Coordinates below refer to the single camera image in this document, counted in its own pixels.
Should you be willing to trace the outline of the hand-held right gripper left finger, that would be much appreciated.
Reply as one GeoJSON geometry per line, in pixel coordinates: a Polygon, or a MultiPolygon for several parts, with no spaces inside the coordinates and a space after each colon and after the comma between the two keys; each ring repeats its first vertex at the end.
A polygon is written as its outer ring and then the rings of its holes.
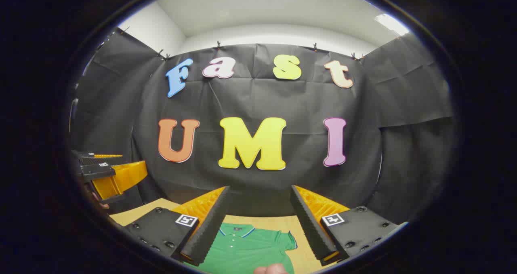
{"type": "Polygon", "coordinates": [[[227,215],[229,192],[224,186],[173,210],[156,207],[124,230],[157,254],[199,266],[227,215]]]}

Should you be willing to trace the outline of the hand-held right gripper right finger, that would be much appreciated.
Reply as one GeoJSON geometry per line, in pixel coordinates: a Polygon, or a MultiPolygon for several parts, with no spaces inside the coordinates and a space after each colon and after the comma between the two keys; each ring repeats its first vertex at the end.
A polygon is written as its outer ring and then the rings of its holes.
{"type": "Polygon", "coordinates": [[[366,206],[348,208],[300,186],[291,186],[290,202],[322,266],[354,259],[400,230],[366,206]]]}

